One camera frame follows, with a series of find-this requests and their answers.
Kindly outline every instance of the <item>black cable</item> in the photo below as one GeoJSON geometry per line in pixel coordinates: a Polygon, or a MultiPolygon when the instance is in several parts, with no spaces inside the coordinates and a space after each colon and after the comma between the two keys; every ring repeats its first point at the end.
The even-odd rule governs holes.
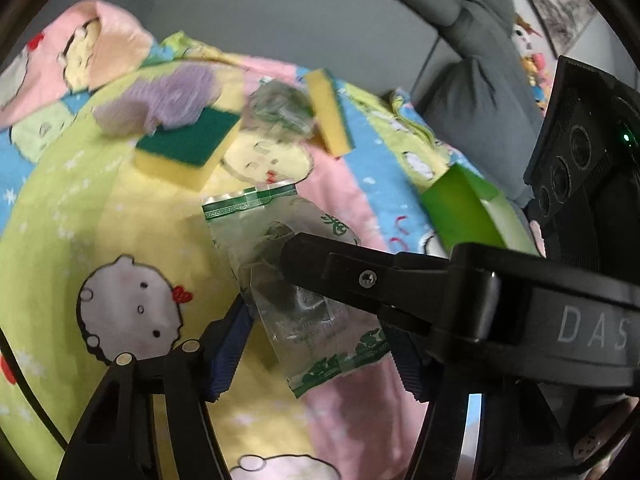
{"type": "Polygon", "coordinates": [[[639,418],[640,402],[638,402],[634,410],[629,413],[629,416],[625,419],[622,425],[620,425],[613,436],[609,440],[607,440],[599,450],[588,457],[588,459],[586,459],[584,462],[580,462],[577,466],[575,466],[574,471],[578,474],[582,474],[598,465],[602,460],[609,456],[614,449],[616,449],[618,444],[620,444],[620,442],[622,442],[629,433],[631,433],[639,418]]]}
{"type": "Polygon", "coordinates": [[[18,384],[18,387],[20,388],[20,391],[22,392],[24,398],[31,405],[33,411],[42,421],[44,427],[49,430],[49,433],[55,439],[58,445],[63,450],[65,450],[67,446],[65,438],[62,436],[62,433],[60,433],[60,430],[56,427],[53,421],[49,418],[49,415],[47,415],[47,412],[44,410],[35,394],[33,393],[33,390],[27,383],[27,379],[22,374],[22,371],[18,366],[18,361],[15,358],[14,352],[11,350],[9,342],[4,336],[2,329],[0,329],[0,354],[4,356],[4,360],[9,365],[9,370],[11,370],[12,374],[14,375],[15,381],[18,384]]]}
{"type": "Polygon", "coordinates": [[[35,480],[2,429],[0,429],[0,478],[2,480],[35,480]]]}

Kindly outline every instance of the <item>blue fabric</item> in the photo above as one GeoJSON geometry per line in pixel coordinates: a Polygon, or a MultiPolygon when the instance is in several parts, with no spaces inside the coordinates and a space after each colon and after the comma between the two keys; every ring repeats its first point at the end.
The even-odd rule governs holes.
{"type": "Polygon", "coordinates": [[[34,165],[22,158],[9,139],[9,130],[0,132],[0,234],[4,230],[11,209],[34,165]]]}
{"type": "Polygon", "coordinates": [[[309,72],[311,72],[311,70],[309,70],[308,68],[304,68],[303,66],[296,67],[296,81],[299,82],[300,84],[304,84],[305,74],[309,72]]]}
{"type": "Polygon", "coordinates": [[[466,426],[472,426],[480,422],[480,410],[482,409],[482,394],[469,395],[469,406],[466,409],[466,426]]]}
{"type": "Polygon", "coordinates": [[[345,94],[339,94],[339,98],[355,146],[344,161],[378,218],[389,251],[421,252],[420,239],[433,227],[420,206],[417,191],[364,114],[345,94]]]}
{"type": "MultiPolygon", "coordinates": [[[[411,97],[407,92],[405,92],[401,88],[398,88],[394,91],[393,99],[395,99],[396,97],[402,98],[402,105],[398,110],[400,115],[402,115],[402,117],[410,121],[413,121],[414,123],[421,124],[422,126],[425,126],[431,131],[433,131],[429,127],[429,125],[424,122],[424,119],[420,117],[418,112],[415,111],[415,108],[411,103],[411,97]]],[[[480,178],[484,178],[482,176],[482,173],[476,170],[476,168],[471,164],[471,162],[469,162],[468,158],[466,158],[466,156],[464,156],[462,152],[459,152],[458,150],[456,150],[455,148],[452,148],[448,144],[445,144],[441,140],[436,140],[436,145],[446,146],[447,152],[449,153],[449,163],[448,163],[449,167],[453,166],[454,164],[459,164],[460,166],[463,166],[465,169],[475,173],[480,178]]]]}
{"type": "Polygon", "coordinates": [[[77,94],[65,95],[60,99],[69,111],[74,115],[77,115],[86,102],[91,98],[91,92],[78,92],[77,94]]]}
{"type": "Polygon", "coordinates": [[[141,67],[159,65],[174,60],[174,51],[168,46],[160,46],[158,42],[154,40],[151,48],[149,49],[149,55],[142,62],[141,67]]]}

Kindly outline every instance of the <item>white wall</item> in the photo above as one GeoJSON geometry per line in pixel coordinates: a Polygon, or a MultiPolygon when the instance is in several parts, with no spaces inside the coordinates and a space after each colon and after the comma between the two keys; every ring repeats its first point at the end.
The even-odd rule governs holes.
{"type": "MultiPolygon", "coordinates": [[[[516,12],[544,36],[544,27],[538,20],[529,0],[513,1],[516,12]]],[[[556,59],[548,41],[546,38],[538,38],[537,36],[533,36],[533,38],[534,47],[545,55],[549,70],[552,73],[555,72],[556,59]]],[[[613,74],[630,86],[635,85],[635,65],[616,34],[600,14],[594,17],[566,55],[613,74]]]]}

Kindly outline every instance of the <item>gray sofa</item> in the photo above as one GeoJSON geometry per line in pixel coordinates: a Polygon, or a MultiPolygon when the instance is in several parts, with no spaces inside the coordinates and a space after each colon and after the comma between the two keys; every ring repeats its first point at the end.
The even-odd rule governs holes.
{"type": "MultiPolygon", "coordinates": [[[[23,44],[78,0],[51,0],[23,44]]],[[[156,37],[326,67],[375,94],[411,92],[436,135],[519,206],[542,117],[511,40],[512,0],[109,0],[156,37]]]]}

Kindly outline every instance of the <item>plastic bag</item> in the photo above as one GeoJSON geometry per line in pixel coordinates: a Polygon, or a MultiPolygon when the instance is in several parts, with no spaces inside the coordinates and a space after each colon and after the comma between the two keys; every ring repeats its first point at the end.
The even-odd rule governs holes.
{"type": "Polygon", "coordinates": [[[314,112],[304,92],[274,79],[251,94],[242,127],[277,139],[308,140],[314,136],[314,112]]]}
{"type": "Polygon", "coordinates": [[[282,248],[297,233],[359,244],[348,226],[297,196],[292,183],[207,199],[202,208],[297,397],[388,352],[375,316],[291,285],[280,271],[282,248]]]}

